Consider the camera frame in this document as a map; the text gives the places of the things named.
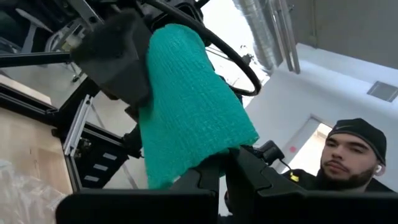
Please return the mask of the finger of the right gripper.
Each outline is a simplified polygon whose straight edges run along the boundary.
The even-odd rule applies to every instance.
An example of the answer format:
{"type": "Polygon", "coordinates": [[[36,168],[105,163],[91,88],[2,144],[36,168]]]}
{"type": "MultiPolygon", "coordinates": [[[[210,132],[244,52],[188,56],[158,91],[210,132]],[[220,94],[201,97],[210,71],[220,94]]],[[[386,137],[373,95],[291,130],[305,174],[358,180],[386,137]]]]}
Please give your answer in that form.
{"type": "Polygon", "coordinates": [[[122,11],[96,26],[71,58],[105,93],[137,108],[152,93],[146,66],[151,36],[135,10],[122,11]]]}
{"type": "Polygon", "coordinates": [[[222,100],[226,100],[227,102],[225,104],[232,105],[232,100],[234,98],[234,104],[243,105],[243,96],[234,92],[223,76],[217,75],[217,78],[219,79],[216,85],[217,101],[221,102],[222,100]]]}

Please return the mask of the black aluminium table frame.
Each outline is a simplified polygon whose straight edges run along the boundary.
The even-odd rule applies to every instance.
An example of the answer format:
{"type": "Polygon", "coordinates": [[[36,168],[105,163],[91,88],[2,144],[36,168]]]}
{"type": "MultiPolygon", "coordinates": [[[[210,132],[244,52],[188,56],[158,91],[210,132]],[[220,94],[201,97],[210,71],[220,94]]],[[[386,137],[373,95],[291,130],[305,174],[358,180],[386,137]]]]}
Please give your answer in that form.
{"type": "MultiPolygon", "coordinates": [[[[73,62],[71,53],[69,52],[51,52],[51,53],[29,53],[29,54],[6,54],[0,55],[0,68],[7,67],[23,67],[31,65],[47,65],[53,63],[73,62]]],[[[92,79],[86,74],[86,78],[82,84],[72,93],[69,99],[62,105],[61,108],[56,109],[45,103],[33,99],[9,87],[0,87],[0,96],[5,97],[6,101],[18,107],[18,111],[30,118],[34,118],[45,124],[53,126],[52,135],[59,138],[63,144],[66,140],[75,113],[86,95],[93,98],[99,93],[105,93],[92,79]]],[[[130,133],[125,134],[122,138],[122,145],[126,149],[128,159],[134,157],[142,160],[141,138],[139,130],[134,128],[130,133]]],[[[80,182],[78,171],[76,168],[75,156],[65,156],[67,168],[72,177],[73,189],[92,189],[84,188],[80,182]]]]}

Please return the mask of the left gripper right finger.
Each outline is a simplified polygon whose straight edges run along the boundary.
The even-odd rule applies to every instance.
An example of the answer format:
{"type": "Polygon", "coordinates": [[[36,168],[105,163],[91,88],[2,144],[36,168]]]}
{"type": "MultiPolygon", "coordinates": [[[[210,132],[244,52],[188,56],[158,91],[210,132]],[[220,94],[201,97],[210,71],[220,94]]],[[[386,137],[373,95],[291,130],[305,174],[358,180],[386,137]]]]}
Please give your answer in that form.
{"type": "Polygon", "coordinates": [[[305,190],[245,149],[230,149],[234,224],[397,224],[398,194],[305,190]]]}

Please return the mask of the black box white labels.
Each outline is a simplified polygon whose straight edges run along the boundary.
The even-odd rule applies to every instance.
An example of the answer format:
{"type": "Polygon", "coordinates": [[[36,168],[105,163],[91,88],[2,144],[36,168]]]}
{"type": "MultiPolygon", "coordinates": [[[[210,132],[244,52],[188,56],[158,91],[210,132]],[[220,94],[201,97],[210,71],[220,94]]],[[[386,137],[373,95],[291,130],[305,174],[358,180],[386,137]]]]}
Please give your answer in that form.
{"type": "Polygon", "coordinates": [[[85,125],[75,156],[84,188],[102,189],[127,160],[121,137],[94,124],[85,125]]]}

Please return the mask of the teal elastic bandage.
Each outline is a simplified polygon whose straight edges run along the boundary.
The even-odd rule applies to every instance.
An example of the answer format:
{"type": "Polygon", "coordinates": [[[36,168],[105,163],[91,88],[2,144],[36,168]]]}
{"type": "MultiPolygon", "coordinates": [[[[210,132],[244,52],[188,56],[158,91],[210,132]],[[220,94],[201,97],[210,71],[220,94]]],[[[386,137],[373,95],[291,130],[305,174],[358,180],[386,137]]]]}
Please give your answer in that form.
{"type": "Polygon", "coordinates": [[[140,108],[147,184],[164,189],[206,158],[254,144],[243,105],[215,73],[200,36],[168,24],[150,38],[146,65],[152,99],[140,108]]]}

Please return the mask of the clear plastic bag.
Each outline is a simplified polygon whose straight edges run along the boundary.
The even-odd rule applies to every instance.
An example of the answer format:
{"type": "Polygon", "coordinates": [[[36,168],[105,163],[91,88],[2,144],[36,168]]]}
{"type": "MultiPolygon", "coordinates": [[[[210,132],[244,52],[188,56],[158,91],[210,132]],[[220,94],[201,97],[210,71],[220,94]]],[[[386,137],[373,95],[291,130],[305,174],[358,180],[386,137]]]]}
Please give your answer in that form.
{"type": "Polygon", "coordinates": [[[55,210],[65,197],[0,159],[0,224],[56,224],[55,210]]]}

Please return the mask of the black plug yellow tag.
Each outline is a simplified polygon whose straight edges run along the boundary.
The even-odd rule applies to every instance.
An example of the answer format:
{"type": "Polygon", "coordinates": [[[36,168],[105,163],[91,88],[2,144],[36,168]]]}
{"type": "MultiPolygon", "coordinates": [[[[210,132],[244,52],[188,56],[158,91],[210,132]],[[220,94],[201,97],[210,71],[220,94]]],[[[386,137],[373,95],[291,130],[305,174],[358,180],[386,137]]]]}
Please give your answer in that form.
{"type": "Polygon", "coordinates": [[[261,171],[261,174],[267,178],[267,180],[272,184],[281,184],[282,177],[285,177],[287,180],[298,184],[299,177],[291,172],[291,167],[284,161],[285,155],[282,150],[277,146],[274,141],[267,141],[261,147],[254,148],[254,155],[260,159],[263,163],[265,163],[265,168],[261,171]],[[275,161],[279,161],[286,168],[289,169],[288,175],[279,174],[272,165],[275,161]]]}

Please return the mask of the person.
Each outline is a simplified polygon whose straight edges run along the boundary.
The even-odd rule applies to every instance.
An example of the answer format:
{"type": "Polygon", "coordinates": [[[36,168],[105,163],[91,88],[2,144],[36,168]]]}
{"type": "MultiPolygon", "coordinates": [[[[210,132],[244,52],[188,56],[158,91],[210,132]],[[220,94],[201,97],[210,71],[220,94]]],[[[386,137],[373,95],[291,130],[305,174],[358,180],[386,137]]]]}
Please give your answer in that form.
{"type": "Polygon", "coordinates": [[[385,192],[375,176],[386,171],[385,134],[362,118],[341,119],[328,133],[316,175],[290,169],[282,175],[306,190],[385,192]]]}

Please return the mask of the silver ventilation duct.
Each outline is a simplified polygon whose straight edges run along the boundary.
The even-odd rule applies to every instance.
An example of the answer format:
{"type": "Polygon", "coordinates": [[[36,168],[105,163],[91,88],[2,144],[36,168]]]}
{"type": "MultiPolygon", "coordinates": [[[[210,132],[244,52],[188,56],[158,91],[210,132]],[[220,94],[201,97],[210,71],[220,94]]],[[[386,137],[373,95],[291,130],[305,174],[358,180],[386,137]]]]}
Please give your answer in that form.
{"type": "Polygon", "coordinates": [[[287,0],[233,0],[252,35],[255,62],[273,72],[282,62],[289,71],[301,72],[287,0]]]}

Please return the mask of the ceiling vent grille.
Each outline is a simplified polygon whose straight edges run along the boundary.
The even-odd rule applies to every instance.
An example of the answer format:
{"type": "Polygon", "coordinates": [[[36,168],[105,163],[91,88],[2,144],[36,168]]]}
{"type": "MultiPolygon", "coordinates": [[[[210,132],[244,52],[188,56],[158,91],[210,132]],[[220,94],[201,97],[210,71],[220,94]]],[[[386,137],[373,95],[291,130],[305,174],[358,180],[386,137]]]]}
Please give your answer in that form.
{"type": "Polygon", "coordinates": [[[398,97],[398,87],[376,81],[367,94],[392,103],[398,97]]]}

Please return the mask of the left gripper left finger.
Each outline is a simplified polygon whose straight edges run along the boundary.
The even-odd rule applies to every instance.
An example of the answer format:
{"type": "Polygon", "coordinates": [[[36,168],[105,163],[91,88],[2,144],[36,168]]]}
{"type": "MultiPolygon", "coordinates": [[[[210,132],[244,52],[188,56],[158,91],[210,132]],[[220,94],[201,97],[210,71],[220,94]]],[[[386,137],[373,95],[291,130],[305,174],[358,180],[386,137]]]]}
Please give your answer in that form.
{"type": "Polygon", "coordinates": [[[63,199],[56,224],[217,224],[220,157],[186,171],[167,189],[87,189],[63,199]]]}

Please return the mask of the silver aluminium bracket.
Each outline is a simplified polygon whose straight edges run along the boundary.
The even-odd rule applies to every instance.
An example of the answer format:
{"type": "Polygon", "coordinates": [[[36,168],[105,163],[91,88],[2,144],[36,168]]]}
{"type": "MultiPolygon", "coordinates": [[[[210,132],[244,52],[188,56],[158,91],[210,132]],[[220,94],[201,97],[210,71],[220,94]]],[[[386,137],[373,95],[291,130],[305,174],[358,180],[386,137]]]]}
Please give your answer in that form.
{"type": "Polygon", "coordinates": [[[92,101],[93,97],[86,95],[75,113],[66,140],[63,143],[63,152],[66,156],[74,156],[76,153],[81,134],[86,124],[86,119],[91,109],[92,101]]]}

